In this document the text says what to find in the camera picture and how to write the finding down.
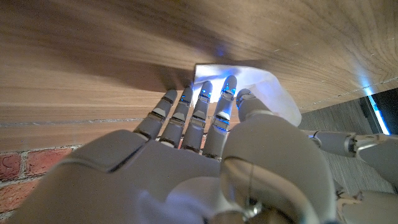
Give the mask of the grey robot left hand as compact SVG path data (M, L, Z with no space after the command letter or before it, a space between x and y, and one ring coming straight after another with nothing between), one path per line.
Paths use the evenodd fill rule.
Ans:
M320 150L362 161L397 187L396 135L309 130L304 133ZM340 223L397 223L397 194L359 190L356 195L349 195L337 181L334 185Z

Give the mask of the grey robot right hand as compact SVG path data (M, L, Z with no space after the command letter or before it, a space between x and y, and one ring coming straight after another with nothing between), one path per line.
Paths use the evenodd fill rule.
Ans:
M233 95L239 124L209 133L199 154L180 126L161 128L176 100L168 91L134 130L119 130L55 165L10 223L329 223L333 179L298 127L251 91Z

